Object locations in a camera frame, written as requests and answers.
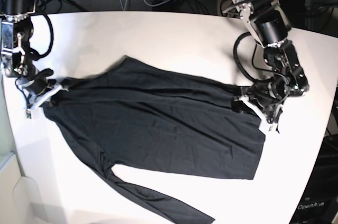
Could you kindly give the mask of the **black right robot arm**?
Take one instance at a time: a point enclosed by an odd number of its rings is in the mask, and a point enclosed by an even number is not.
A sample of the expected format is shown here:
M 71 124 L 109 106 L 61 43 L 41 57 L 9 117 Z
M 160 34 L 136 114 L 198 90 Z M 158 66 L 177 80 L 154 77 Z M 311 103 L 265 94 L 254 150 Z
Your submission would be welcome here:
M 247 32 L 240 35 L 233 47 L 233 59 L 242 74 L 252 81 L 251 87 L 243 88 L 238 97 L 251 109 L 263 113 L 278 112 L 288 97 L 302 96 L 309 89 L 304 70 L 299 64 L 295 47 L 288 39 L 292 29 L 279 0 L 232 0 L 233 5 L 225 9 L 237 10 Z M 267 80 L 256 80 L 245 71 L 238 57 L 240 41 L 252 36 L 264 49 L 264 60 L 271 67 L 273 76 Z

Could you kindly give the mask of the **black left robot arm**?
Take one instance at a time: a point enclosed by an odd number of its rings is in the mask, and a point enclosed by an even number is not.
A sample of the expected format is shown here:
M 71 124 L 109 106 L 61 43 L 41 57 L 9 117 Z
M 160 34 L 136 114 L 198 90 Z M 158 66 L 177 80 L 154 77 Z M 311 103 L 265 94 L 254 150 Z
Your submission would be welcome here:
M 279 7 L 279 0 L 232 0 L 232 7 L 245 21 L 248 34 L 264 49 L 283 50 L 288 44 L 289 22 Z M 63 86 L 48 83 L 52 70 L 38 71 L 34 61 L 43 58 L 30 46 L 33 24 L 30 16 L 40 13 L 36 0 L 1 0 L 1 67 L 25 99 L 26 115 L 40 107 Z M 281 66 L 272 65 L 273 77 L 255 80 L 252 87 L 239 97 L 261 119 L 269 124 L 278 122 L 279 107 L 291 92 L 291 80 Z

